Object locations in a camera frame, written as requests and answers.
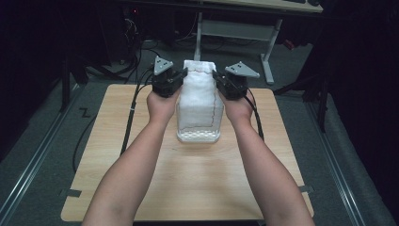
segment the white desk leg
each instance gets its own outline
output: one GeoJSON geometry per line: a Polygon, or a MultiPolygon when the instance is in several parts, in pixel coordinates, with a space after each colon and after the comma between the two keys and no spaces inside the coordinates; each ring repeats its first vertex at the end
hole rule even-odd
{"type": "Polygon", "coordinates": [[[197,24],[197,45],[194,53],[194,60],[200,61],[200,38],[202,35],[202,12],[199,12],[199,22],[197,24]]]}
{"type": "Polygon", "coordinates": [[[277,20],[276,25],[273,29],[272,37],[270,39],[269,46],[267,47],[266,53],[261,54],[264,75],[266,76],[266,83],[269,85],[274,84],[273,74],[272,74],[272,71],[270,70],[269,58],[270,58],[270,54],[272,53],[273,46],[276,42],[277,35],[279,34],[279,29],[281,27],[281,23],[282,23],[282,19],[277,20]]]}

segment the person's right hand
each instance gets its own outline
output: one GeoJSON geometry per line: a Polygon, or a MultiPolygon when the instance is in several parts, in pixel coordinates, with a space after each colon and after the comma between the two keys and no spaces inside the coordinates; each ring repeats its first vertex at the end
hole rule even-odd
{"type": "MultiPolygon", "coordinates": [[[[236,101],[230,101],[227,100],[220,92],[219,96],[225,105],[227,118],[229,118],[232,124],[235,124],[239,121],[250,121],[252,107],[249,105],[246,99],[241,98],[236,101]]],[[[247,97],[253,103],[253,97],[249,91],[247,92],[247,97]]]]}

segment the desk top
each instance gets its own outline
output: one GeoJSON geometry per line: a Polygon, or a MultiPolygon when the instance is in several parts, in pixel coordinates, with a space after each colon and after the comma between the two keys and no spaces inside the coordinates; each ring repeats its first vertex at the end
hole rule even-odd
{"type": "MultiPolygon", "coordinates": [[[[79,198],[67,197],[61,213],[63,220],[83,220],[97,185],[120,156],[135,88],[134,85],[109,86],[72,182],[71,189],[82,193],[79,198]]],[[[146,97],[150,91],[151,87],[144,88],[138,95],[130,142],[147,124],[146,97]]],[[[270,89],[252,92],[267,145],[292,173],[296,183],[303,186],[273,92],[270,89]]],[[[249,188],[232,126],[226,115],[223,117],[221,136],[215,144],[181,143],[176,138],[176,116],[172,117],[136,221],[263,219],[249,188]]],[[[308,194],[302,194],[313,215],[308,194]]]]}
{"type": "Polygon", "coordinates": [[[247,7],[256,8],[273,8],[282,10],[292,10],[301,12],[322,12],[321,6],[314,7],[308,2],[306,3],[295,3],[283,0],[202,0],[204,2],[212,2],[219,4],[233,4],[247,7]]]}

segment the black handheld controller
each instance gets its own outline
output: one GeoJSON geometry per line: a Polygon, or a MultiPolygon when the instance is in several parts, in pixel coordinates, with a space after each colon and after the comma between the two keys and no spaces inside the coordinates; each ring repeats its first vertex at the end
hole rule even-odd
{"type": "Polygon", "coordinates": [[[174,72],[173,62],[157,56],[152,77],[152,91],[162,97],[170,97],[183,84],[187,76],[187,69],[183,72],[174,72]]]}
{"type": "Polygon", "coordinates": [[[227,100],[239,100],[247,95],[247,77],[259,77],[243,62],[225,68],[224,73],[214,72],[216,87],[227,100]]]}

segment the gray floor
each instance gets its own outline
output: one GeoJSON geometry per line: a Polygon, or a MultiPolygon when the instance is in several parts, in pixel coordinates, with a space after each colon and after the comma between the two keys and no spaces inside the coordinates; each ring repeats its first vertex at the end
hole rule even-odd
{"type": "MultiPolygon", "coordinates": [[[[147,47],[154,44],[155,42],[146,43],[147,47]]],[[[229,43],[219,48],[220,45],[214,41],[204,43],[201,60],[215,62],[218,69],[243,61],[253,70],[262,73],[259,53],[262,52],[263,46],[264,43],[262,42],[246,46],[229,43]]],[[[168,47],[159,43],[152,50],[159,53],[161,57],[172,60],[176,68],[181,68],[183,60],[192,59],[194,55],[191,45],[188,47],[181,45],[168,47]]],[[[275,85],[268,86],[264,78],[261,77],[250,79],[250,86],[278,89],[294,82],[310,50],[311,46],[298,47],[293,51],[284,46],[275,46],[270,58],[276,81],[275,85]]],[[[143,72],[146,67],[153,63],[154,57],[153,52],[143,50],[138,72],[143,72]]],[[[116,64],[111,69],[118,70],[120,67],[122,66],[116,64]]],[[[82,93],[72,104],[70,112],[47,149],[44,161],[39,170],[35,172],[33,181],[31,181],[19,204],[16,205],[11,217],[8,218],[8,225],[79,225],[76,222],[64,222],[60,219],[65,201],[65,196],[61,194],[61,190],[68,189],[72,183],[73,151],[85,127],[98,112],[107,86],[112,83],[116,82],[91,76],[90,82],[83,89],[80,89],[82,93]],[[81,108],[88,110],[89,118],[83,117],[81,108]]],[[[326,144],[320,138],[318,128],[313,123],[314,118],[310,114],[311,106],[317,105],[317,103],[305,104],[299,94],[298,91],[291,91],[285,95],[277,96],[276,99],[305,184],[314,188],[314,191],[310,194],[315,212],[314,221],[316,225],[356,225],[353,224],[351,215],[348,214],[342,193],[340,193],[334,173],[328,164],[324,151],[326,144]]],[[[57,86],[33,116],[28,128],[11,153],[0,164],[0,203],[7,201],[12,188],[23,175],[24,169],[28,166],[30,159],[40,146],[40,142],[56,119],[60,108],[60,98],[61,87],[57,86]]],[[[359,161],[331,98],[328,99],[326,128],[327,132],[324,136],[326,136],[328,144],[339,162],[364,221],[364,223],[361,222],[358,225],[396,225],[359,161]]],[[[77,163],[85,148],[88,136],[89,130],[85,133],[78,147],[77,163]]],[[[159,223],[136,224],[153,225],[159,223]]],[[[170,225],[187,224],[257,225],[256,222],[170,223],[170,225]]]]}

